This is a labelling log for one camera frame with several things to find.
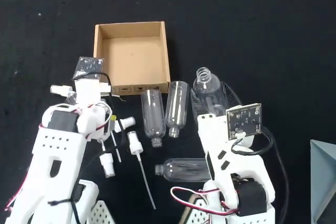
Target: clear plastic bottle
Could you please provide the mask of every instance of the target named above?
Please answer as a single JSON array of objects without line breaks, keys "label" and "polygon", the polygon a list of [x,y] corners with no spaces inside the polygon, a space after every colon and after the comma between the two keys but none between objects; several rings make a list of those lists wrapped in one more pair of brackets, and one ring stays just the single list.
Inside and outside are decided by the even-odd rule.
[{"label": "clear plastic bottle", "polygon": [[206,182],[210,177],[204,158],[170,158],[155,166],[155,174],[172,182]]},{"label": "clear plastic bottle", "polygon": [[141,104],[145,133],[152,139],[153,147],[161,147],[161,138],[166,133],[161,92],[154,89],[144,91]]},{"label": "clear plastic bottle", "polygon": [[217,76],[207,68],[199,68],[196,72],[193,90],[202,107],[216,116],[225,115],[225,95]]},{"label": "clear plastic bottle", "polygon": [[169,85],[166,125],[169,127],[169,136],[178,137],[180,129],[187,120],[189,85],[184,81],[173,81]]}]

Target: black tablecloth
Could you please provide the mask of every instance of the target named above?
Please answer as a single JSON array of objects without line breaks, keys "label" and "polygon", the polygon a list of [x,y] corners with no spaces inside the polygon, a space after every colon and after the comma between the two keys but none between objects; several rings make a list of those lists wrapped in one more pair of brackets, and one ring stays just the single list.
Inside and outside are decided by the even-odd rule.
[{"label": "black tablecloth", "polygon": [[[290,181],[286,223],[310,221],[309,141],[334,142],[336,0],[0,0],[0,206],[25,176],[43,112],[63,101],[51,84],[71,84],[78,57],[92,56],[95,24],[164,20],[172,80],[192,84],[207,66],[244,103],[263,104]],[[117,223],[177,223],[183,207],[174,184],[154,175],[170,157],[201,157],[191,113],[178,139],[153,149],[142,129],[140,97],[116,101],[135,116],[142,159],[157,210],[151,208],[136,157],[121,150],[116,177],[99,160],[83,172],[96,182]],[[84,163],[100,146],[89,143]],[[280,210],[284,181],[273,150],[264,155]]]}]

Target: cardboard box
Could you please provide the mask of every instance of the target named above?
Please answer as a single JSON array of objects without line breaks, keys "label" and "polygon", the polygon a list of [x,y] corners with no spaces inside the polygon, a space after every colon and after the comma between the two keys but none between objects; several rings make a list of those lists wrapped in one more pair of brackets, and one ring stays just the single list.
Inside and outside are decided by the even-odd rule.
[{"label": "cardboard box", "polygon": [[104,58],[114,94],[168,92],[169,62],[164,22],[96,25],[95,58]]}]

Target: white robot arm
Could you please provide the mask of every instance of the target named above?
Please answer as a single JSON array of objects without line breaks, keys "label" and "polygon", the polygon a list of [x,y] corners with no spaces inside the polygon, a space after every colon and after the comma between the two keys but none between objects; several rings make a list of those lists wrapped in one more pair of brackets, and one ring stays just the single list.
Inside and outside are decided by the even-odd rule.
[{"label": "white robot arm", "polygon": [[[101,67],[102,60],[92,58],[80,58],[77,66],[92,67],[90,60]],[[31,224],[84,224],[96,203],[97,185],[77,180],[86,143],[109,137],[112,110],[100,100],[99,77],[80,79],[75,85],[76,105],[58,104],[44,113],[26,179],[6,224],[27,224],[29,219]],[[51,176],[55,162],[59,169]],[[112,162],[110,176],[114,175]]]},{"label": "white robot arm", "polygon": [[[243,156],[232,153],[231,149],[235,141],[229,140],[226,116],[216,117],[213,114],[205,114],[198,116],[197,120],[198,134],[205,152],[213,186],[220,190],[229,209],[237,209],[236,214],[227,216],[228,224],[254,223],[254,220],[274,224],[275,210],[271,203],[275,199],[275,190],[263,159],[259,155]],[[246,141],[244,139],[240,144],[235,146],[236,150],[251,152],[249,148],[244,146],[251,144],[250,139]],[[260,188],[265,192],[265,208],[263,211],[257,210],[257,214],[248,216],[243,213],[244,210],[240,208],[245,208],[245,206],[239,200],[237,185],[234,181],[235,177],[240,180],[253,179],[260,185]]]}]

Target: black wire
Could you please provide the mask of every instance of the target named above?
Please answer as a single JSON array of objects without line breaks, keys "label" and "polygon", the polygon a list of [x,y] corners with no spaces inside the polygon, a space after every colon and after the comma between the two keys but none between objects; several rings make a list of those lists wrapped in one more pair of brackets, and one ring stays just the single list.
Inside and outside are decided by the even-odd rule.
[{"label": "black wire", "polygon": [[93,72],[89,72],[89,73],[84,73],[84,74],[81,74],[79,76],[76,76],[74,78],[72,78],[72,81],[76,81],[76,80],[79,80],[79,79],[83,79],[84,77],[86,76],[90,76],[92,74],[101,74],[102,76],[105,76],[107,78],[107,82],[109,83],[110,87],[111,87],[111,91],[109,92],[109,102],[110,102],[110,106],[111,106],[111,109],[115,112],[115,114],[117,115],[117,121],[120,125],[120,130],[121,130],[121,144],[120,146],[122,145],[125,145],[126,144],[126,133],[125,133],[125,130],[124,130],[124,127],[122,126],[121,124],[121,121],[118,117],[118,112],[116,111],[116,109],[114,108],[113,106],[113,102],[112,102],[112,82],[111,82],[111,79],[109,77],[109,75],[107,73],[104,73],[104,72],[100,72],[100,71],[93,71]]},{"label": "black wire", "polygon": [[[227,84],[226,84],[226,86],[231,91],[232,95],[236,98],[237,102],[240,105],[243,105],[241,100],[237,96],[237,94],[233,91],[233,89],[231,89],[231,87]],[[282,162],[282,159],[281,159],[281,156],[280,156],[280,153],[279,153],[279,149],[278,149],[278,145],[277,145],[277,141],[275,140],[275,137],[265,126],[261,126],[261,132],[263,133],[263,135],[265,137],[267,137],[267,139],[269,140],[269,143],[272,142],[272,145],[273,145],[273,147],[275,149],[275,152],[276,152],[276,155],[277,155],[277,159],[278,159],[280,167],[281,167],[282,174],[284,176],[284,180],[285,180],[285,200],[283,202],[284,205],[282,206],[282,209],[281,209],[281,212],[280,212],[280,219],[279,219],[279,224],[284,224],[285,223],[285,218],[286,218],[286,215],[287,215],[287,211],[288,211],[288,204],[289,204],[289,181],[288,181],[288,176],[287,176],[285,166]],[[236,141],[237,144],[240,143],[242,140],[243,139],[237,140]]]},{"label": "black wire", "polygon": [[285,180],[285,200],[283,202],[284,205],[282,206],[282,209],[281,209],[281,212],[280,212],[280,219],[279,219],[279,224],[284,224],[285,223],[285,218],[286,218],[286,215],[287,215],[288,204],[289,204],[289,181],[288,181],[288,176],[287,176],[285,166],[282,162],[282,159],[281,159],[281,156],[280,156],[280,153],[279,153],[277,142],[276,142],[273,134],[266,127],[263,127],[263,131],[266,135],[268,135],[269,138],[273,139],[273,141],[274,141],[274,149],[275,149],[275,152],[276,152],[276,155],[277,155],[280,167],[281,167],[281,171],[282,171],[282,174],[283,174],[284,180]]},{"label": "black wire", "polygon": [[278,149],[278,146],[277,146],[277,143],[276,143],[276,140],[273,136],[273,134],[265,127],[265,126],[261,126],[261,132],[263,133],[263,135],[265,137],[267,137],[267,139],[269,140],[269,144],[259,150],[259,151],[256,151],[256,152],[242,152],[242,151],[235,151],[233,150],[233,147],[237,144],[239,144],[243,139],[238,139],[231,147],[231,151],[235,154],[239,154],[239,155],[244,155],[244,156],[253,156],[253,155],[260,155],[260,154],[263,154],[265,152],[267,152],[272,146],[274,146],[274,149],[276,151],[276,155],[277,155],[277,158],[278,158],[278,161],[279,161],[279,164],[280,164],[280,167],[281,167],[281,171],[284,175],[284,180],[285,180],[285,201],[283,202],[284,205],[281,209],[281,212],[280,212],[280,219],[279,219],[279,224],[283,224],[284,221],[285,221],[285,218],[286,218],[286,215],[287,215],[287,210],[288,210],[288,204],[289,204],[289,181],[288,181],[288,176],[287,176],[287,173],[286,173],[286,169],[285,169],[285,166],[282,162],[282,159],[280,157],[280,153],[279,153],[279,149]]},{"label": "black wire", "polygon": [[264,126],[261,126],[261,133],[268,139],[268,145],[266,147],[262,148],[261,150],[254,151],[254,152],[236,151],[233,148],[243,140],[243,138],[241,138],[241,139],[236,140],[233,143],[233,145],[231,146],[231,152],[234,154],[242,155],[242,156],[255,156],[255,155],[264,154],[265,152],[267,152],[269,149],[272,148],[274,144],[274,139],[271,138],[267,133],[265,133]]}]

